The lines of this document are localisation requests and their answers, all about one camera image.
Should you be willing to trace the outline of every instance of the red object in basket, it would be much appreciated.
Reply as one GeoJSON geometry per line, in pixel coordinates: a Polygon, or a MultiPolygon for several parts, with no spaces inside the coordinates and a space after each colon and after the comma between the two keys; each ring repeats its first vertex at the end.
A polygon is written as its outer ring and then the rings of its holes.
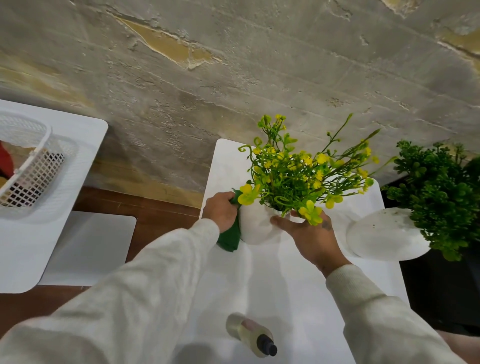
{"type": "Polygon", "coordinates": [[[13,159],[9,152],[5,150],[0,141],[0,176],[9,179],[13,176],[13,159]]]}

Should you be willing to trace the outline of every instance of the flower pot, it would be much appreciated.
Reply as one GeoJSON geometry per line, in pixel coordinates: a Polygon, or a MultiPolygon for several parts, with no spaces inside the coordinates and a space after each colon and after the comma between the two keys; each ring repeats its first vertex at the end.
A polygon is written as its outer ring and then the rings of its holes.
{"type": "Polygon", "coordinates": [[[281,235],[286,234],[270,222],[272,216],[281,216],[282,212],[261,205],[258,200],[251,205],[242,205],[239,213],[240,237],[247,244],[279,243],[281,235]]]}
{"type": "Polygon", "coordinates": [[[411,210],[386,208],[355,222],[347,231],[347,245],[362,258],[399,261],[418,258],[430,250],[413,225],[411,210]]]}

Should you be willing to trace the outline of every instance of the sleeve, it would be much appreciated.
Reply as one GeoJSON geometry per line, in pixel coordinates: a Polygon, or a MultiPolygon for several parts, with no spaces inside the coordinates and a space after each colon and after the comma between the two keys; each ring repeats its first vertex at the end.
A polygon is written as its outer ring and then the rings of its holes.
{"type": "Polygon", "coordinates": [[[201,219],[154,240],[51,316],[14,326],[0,341],[0,362],[166,363],[218,236],[201,219]]]}
{"type": "Polygon", "coordinates": [[[340,267],[326,284],[357,364],[465,364],[420,316],[385,295],[360,268],[340,267]]]}

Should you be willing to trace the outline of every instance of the plastic basket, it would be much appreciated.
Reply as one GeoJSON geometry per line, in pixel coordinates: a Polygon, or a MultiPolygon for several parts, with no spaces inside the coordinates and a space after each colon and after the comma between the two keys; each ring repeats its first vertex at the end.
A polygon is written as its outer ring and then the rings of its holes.
{"type": "Polygon", "coordinates": [[[54,180],[65,153],[50,125],[8,112],[0,112],[0,141],[35,148],[0,188],[0,212],[29,211],[54,180]]]}

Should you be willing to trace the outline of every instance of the sleeve cuff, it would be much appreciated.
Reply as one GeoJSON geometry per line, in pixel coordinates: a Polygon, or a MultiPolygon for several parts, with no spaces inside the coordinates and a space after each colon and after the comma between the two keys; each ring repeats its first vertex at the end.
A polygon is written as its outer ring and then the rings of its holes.
{"type": "Polygon", "coordinates": [[[344,320],[358,306],[385,296],[385,293],[353,264],[334,270],[328,276],[326,286],[344,320]]]}
{"type": "Polygon", "coordinates": [[[218,225],[209,218],[201,218],[197,220],[189,231],[194,234],[197,239],[209,248],[213,248],[220,236],[218,225]]]}

